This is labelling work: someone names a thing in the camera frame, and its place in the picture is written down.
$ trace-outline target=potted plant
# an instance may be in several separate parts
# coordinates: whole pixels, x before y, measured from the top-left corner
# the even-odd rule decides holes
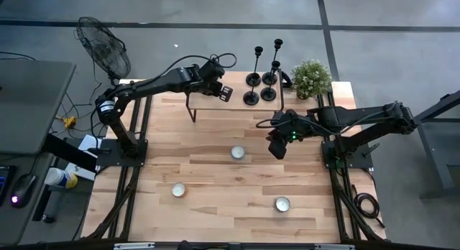
[[[331,87],[331,74],[319,60],[302,61],[291,70],[293,88],[299,99],[307,99],[326,93]]]

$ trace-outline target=fan grille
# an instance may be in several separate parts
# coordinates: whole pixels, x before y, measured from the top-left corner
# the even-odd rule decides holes
[[[118,40],[99,20],[81,17],[77,26],[78,39],[86,52],[110,78],[125,78],[131,63],[122,41]]]

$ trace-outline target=wooden tabletop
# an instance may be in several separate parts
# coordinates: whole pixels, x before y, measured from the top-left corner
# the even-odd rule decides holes
[[[248,106],[243,102],[243,95],[251,90],[251,86],[246,84],[246,76],[251,72],[243,71],[227,71],[225,75],[222,76],[222,79],[219,81],[233,88],[233,93],[231,95],[229,102],[224,102],[219,98],[212,96],[205,96],[200,93],[190,94],[190,109],[196,110],[239,110],[239,111],[276,111],[281,109],[281,86],[280,86],[280,76],[277,73],[278,80],[276,84],[272,86],[276,91],[276,98],[273,101],[267,102],[259,97],[259,103],[254,106]],[[254,87],[254,92],[259,94],[263,88],[268,87],[263,82],[260,83],[257,87]]]
[[[333,83],[333,92],[337,106],[355,107],[350,83]],[[339,242],[331,181],[320,153],[322,138],[289,144],[286,157],[276,160],[267,149],[268,130],[254,127],[272,113],[202,111],[193,123],[184,104],[181,93],[163,93],[152,100],[147,163],[139,176],[130,241]],[[126,126],[132,106],[122,117]],[[302,101],[285,89],[286,109],[305,113],[317,106],[315,99]],[[236,145],[246,151],[242,161],[230,156]],[[93,232],[111,209],[119,173],[119,167],[109,167],[96,177],[82,236]],[[365,172],[350,170],[350,179],[359,192],[376,196]],[[184,198],[171,194],[175,182],[185,184]],[[281,195],[291,202],[286,213],[273,208]],[[121,213],[118,232],[124,208]],[[375,220],[366,221],[385,237]]]

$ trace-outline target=gray floor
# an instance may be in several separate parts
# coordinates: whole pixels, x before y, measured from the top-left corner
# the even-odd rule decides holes
[[[460,0],[324,1],[329,24],[460,25]],[[282,25],[272,26],[278,29],[112,29],[126,42],[132,63],[130,78],[152,77],[178,57],[191,53],[210,55],[231,51],[239,58],[234,69],[250,70],[256,45],[265,48],[260,69],[267,69],[275,38],[285,41],[279,54],[284,70],[311,58],[328,64],[322,30],[283,26],[321,24],[317,0],[5,0],[0,5],[0,19],[75,21],[80,16],[108,22]],[[399,100],[418,114],[446,93],[460,89],[459,35],[459,32],[334,31],[331,39],[340,80],[352,82],[358,106]],[[74,39],[73,28],[0,26],[0,48],[40,60],[77,63],[68,90],[74,103],[88,103],[97,85],[93,80],[92,61],[80,42]],[[98,67],[96,78],[104,83],[97,95],[108,87],[109,81]],[[70,108],[68,101],[64,104]],[[83,115],[92,107],[78,109]],[[63,130],[58,122],[53,127]],[[78,122],[79,129],[88,127],[88,117]],[[400,243],[460,248],[460,201],[422,203],[418,198],[421,193],[439,186],[418,134],[389,135],[379,142],[381,146],[372,158],[388,238]],[[85,195],[66,195],[58,222],[53,225],[32,223],[22,243],[69,240],[86,201]]]

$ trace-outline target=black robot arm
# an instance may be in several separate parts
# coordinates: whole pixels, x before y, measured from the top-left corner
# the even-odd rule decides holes
[[[130,101],[170,91],[202,93],[228,102],[233,89],[223,87],[218,82],[224,73],[225,70],[218,61],[209,60],[202,68],[198,65],[175,68],[156,78],[118,85],[96,99],[98,117],[102,124],[109,125],[114,131],[122,156],[136,157],[137,139],[133,132],[126,130],[120,120]]]
[[[262,123],[270,121],[269,126]],[[350,137],[337,136],[358,124],[375,124]],[[273,128],[267,140],[271,141],[269,151],[282,159],[286,145],[295,140],[302,141],[312,136],[336,135],[335,155],[343,158],[356,149],[386,134],[409,134],[416,128],[410,109],[394,102],[384,106],[345,109],[340,106],[326,106],[307,111],[299,116],[294,110],[278,111],[272,119],[264,120],[257,128]]]

